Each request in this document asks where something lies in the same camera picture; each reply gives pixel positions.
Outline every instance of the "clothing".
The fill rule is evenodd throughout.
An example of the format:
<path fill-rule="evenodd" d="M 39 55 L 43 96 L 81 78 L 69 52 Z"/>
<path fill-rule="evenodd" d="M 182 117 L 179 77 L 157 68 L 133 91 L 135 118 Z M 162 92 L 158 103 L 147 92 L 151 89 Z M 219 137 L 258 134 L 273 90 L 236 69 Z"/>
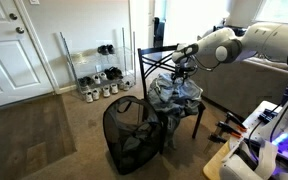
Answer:
<path fill-rule="evenodd" d="M 172 140 L 181 118 L 198 113 L 203 90 L 189 78 L 172 80 L 170 73 L 161 73 L 148 90 L 149 102 L 168 118 L 166 141 Z"/>

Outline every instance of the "metal chair leg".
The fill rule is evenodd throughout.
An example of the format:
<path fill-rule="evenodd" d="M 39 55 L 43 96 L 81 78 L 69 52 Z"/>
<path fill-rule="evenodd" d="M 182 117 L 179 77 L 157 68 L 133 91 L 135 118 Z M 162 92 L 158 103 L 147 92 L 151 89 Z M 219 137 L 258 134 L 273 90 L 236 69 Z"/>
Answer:
<path fill-rule="evenodd" d="M 201 102 L 201 104 L 200 104 L 199 107 L 198 107 L 198 116 L 197 116 L 197 119 L 196 119 L 194 131 L 193 131 L 193 134 L 192 134 L 192 138 L 193 138 L 193 139 L 195 139 L 195 137 L 196 137 L 197 129 L 198 129 L 198 127 L 200 126 L 200 123 L 201 123 L 201 119 L 202 119 L 204 110 L 205 110 L 205 106 L 204 106 L 204 104 Z"/>

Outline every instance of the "black chair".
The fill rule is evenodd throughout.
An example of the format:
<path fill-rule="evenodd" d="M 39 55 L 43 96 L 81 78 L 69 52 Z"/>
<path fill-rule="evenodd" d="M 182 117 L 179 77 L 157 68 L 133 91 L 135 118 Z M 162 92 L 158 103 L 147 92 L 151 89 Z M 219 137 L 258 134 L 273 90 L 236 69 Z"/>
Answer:
<path fill-rule="evenodd" d="M 153 71 L 160 68 L 175 73 L 175 67 L 170 65 L 168 62 L 172 61 L 172 53 L 177 49 L 177 46 L 178 45 L 148 48 L 148 49 L 140 49 L 140 48 L 138 49 L 138 58 L 140 63 L 140 71 L 141 71 L 143 93 L 145 100 L 148 101 L 146 79 Z M 196 137 L 197 129 L 200 125 L 202 115 L 205 110 L 205 106 L 202 102 L 199 104 L 198 110 L 199 113 L 192 134 L 193 139 L 195 139 Z"/>

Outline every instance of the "door knob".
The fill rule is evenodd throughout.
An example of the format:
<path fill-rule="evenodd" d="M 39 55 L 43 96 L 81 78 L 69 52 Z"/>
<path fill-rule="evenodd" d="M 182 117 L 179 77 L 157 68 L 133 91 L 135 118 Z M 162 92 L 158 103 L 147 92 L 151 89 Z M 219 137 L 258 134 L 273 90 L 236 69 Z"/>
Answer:
<path fill-rule="evenodd" d="M 23 33 L 24 33 L 24 29 L 21 28 L 21 27 L 17 27 L 15 30 L 16 30 L 16 32 L 19 33 L 19 34 L 23 34 Z"/>
<path fill-rule="evenodd" d="M 10 18 L 11 18 L 12 20 L 16 20 L 16 19 L 17 19 L 17 16 L 16 16 L 14 13 L 11 13 L 11 14 L 10 14 Z"/>

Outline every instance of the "black mesh laundry basket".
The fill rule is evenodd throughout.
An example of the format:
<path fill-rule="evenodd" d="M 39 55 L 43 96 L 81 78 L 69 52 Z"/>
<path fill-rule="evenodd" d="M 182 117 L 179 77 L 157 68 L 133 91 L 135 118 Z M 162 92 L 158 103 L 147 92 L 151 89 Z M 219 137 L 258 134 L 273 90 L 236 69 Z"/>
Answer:
<path fill-rule="evenodd" d="M 128 174 L 155 156 L 162 126 L 153 107 L 134 96 L 114 101 L 104 112 L 105 139 L 120 174 Z"/>

